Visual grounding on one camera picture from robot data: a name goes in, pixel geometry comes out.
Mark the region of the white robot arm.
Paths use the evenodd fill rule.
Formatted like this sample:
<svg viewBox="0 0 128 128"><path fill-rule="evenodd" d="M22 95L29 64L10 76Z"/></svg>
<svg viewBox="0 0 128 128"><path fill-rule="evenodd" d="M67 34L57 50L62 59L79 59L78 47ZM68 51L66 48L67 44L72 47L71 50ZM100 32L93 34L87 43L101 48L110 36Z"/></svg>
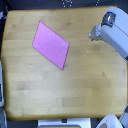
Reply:
<svg viewBox="0 0 128 128"><path fill-rule="evenodd" d="M110 44L128 63L128 30L120 25L116 14L108 11L101 23L95 25L89 33L91 40L103 40ZM96 128L128 128L128 104L120 118L108 114Z"/></svg>

